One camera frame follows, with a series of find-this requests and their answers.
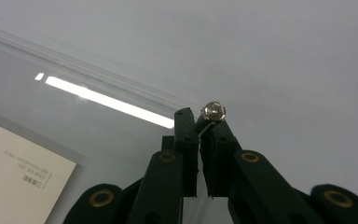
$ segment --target white wall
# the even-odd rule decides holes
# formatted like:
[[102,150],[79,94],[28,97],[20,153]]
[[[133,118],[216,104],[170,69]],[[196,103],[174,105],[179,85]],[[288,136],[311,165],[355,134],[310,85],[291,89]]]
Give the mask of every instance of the white wall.
[[156,101],[221,101],[294,187],[358,194],[358,1],[1,0],[0,31]]

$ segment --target beige card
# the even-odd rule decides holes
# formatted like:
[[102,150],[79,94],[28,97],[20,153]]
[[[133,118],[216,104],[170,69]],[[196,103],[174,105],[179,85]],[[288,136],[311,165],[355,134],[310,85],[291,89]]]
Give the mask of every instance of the beige card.
[[45,223],[75,166],[0,127],[0,223]]

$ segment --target shiny metal tip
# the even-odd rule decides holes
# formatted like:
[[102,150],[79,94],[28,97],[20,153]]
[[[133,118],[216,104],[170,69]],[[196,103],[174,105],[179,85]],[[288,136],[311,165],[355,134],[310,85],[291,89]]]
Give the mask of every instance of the shiny metal tip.
[[226,109],[218,102],[210,102],[202,108],[201,115],[209,121],[219,122],[226,117]]

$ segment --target brass ring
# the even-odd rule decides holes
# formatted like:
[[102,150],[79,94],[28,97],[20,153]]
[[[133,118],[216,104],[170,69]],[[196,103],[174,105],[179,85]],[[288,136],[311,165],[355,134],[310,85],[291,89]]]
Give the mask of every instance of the brass ring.
[[[335,198],[334,196],[338,196],[341,199],[343,199],[343,201],[338,200],[337,198]],[[327,190],[324,192],[324,197],[327,201],[329,201],[330,203],[333,203],[337,206],[343,207],[343,208],[349,208],[353,206],[353,200],[348,197],[347,195],[340,193],[338,191],[335,190]]]
[[[102,195],[102,194],[105,194],[107,195],[107,198],[101,202],[97,201],[97,197]],[[94,192],[91,197],[89,197],[89,203],[93,206],[93,207],[102,207],[102,206],[105,206],[109,203],[111,203],[113,201],[113,198],[114,198],[114,195],[113,195],[113,192],[110,191],[109,189],[102,189],[102,190],[99,190],[97,192]]]
[[244,161],[248,161],[248,162],[257,162],[260,160],[260,158],[258,158],[257,155],[255,155],[254,153],[250,153],[250,152],[245,152],[241,155],[241,158]]
[[164,162],[172,162],[175,161],[175,155],[171,152],[163,152],[159,154],[159,159]]

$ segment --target small metal rod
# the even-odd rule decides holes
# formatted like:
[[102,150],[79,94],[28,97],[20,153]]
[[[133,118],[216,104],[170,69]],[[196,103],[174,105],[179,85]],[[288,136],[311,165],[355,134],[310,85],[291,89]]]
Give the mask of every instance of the small metal rod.
[[210,102],[201,109],[194,130],[201,136],[205,131],[218,124],[226,117],[226,108],[218,102]]

